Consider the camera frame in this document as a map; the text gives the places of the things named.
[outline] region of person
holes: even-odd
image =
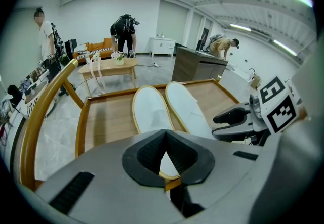
[[[136,34],[134,24],[137,21],[130,15],[121,16],[110,28],[112,48],[116,51],[116,39],[118,40],[118,51],[123,52],[124,43],[127,43],[127,58],[130,56],[130,50],[135,52]]]
[[[222,37],[210,44],[210,53],[214,56],[221,58],[221,51],[224,50],[224,57],[223,60],[226,60],[227,52],[230,47],[237,47],[239,48],[239,41],[238,39],[230,40],[228,38]]]
[[[34,21],[39,26],[38,44],[41,46],[42,61],[45,68],[49,70],[49,82],[60,72],[60,63],[56,58],[52,24],[45,21],[45,14],[42,8],[37,8],[34,13]],[[69,95],[65,88],[61,86],[59,96]]]
[[[217,39],[219,38],[223,38],[225,37],[223,34],[216,34],[216,35],[213,35],[209,38],[209,40],[206,42],[206,48],[205,48],[205,51],[209,52],[209,49],[211,47],[211,44],[216,41]]]

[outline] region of countertop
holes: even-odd
[[[195,51],[193,49],[189,49],[189,48],[185,48],[185,47],[178,47],[178,48],[179,49],[182,49],[182,50],[185,50],[185,51],[188,51],[188,52],[191,52],[191,53],[194,53],[195,55],[197,55],[199,57],[216,60],[217,63],[219,63],[219,64],[227,65],[227,61],[226,60],[219,59],[219,58],[215,57],[214,55],[209,54],[207,52]]]
[[[156,39],[156,40],[167,40],[167,41],[174,41],[175,40],[172,40],[172,39],[169,39],[169,38],[160,38],[160,37],[150,37],[151,39]]]

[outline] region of faucet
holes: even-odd
[[[249,77],[248,81],[252,80],[254,78],[254,76],[255,76],[255,70],[254,70],[254,68],[250,68],[249,70],[253,70],[253,73]]]

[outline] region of white box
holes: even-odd
[[[261,116],[271,134],[283,131],[298,117],[293,95],[278,76],[260,87],[258,95]]]

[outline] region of white t-shirt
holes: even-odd
[[[42,26],[39,29],[38,34],[38,44],[42,46],[42,59],[43,61],[48,58],[48,55],[51,53],[50,39],[49,36],[53,33],[52,25],[50,22],[43,22]],[[53,51],[56,53],[56,49],[53,43]]]

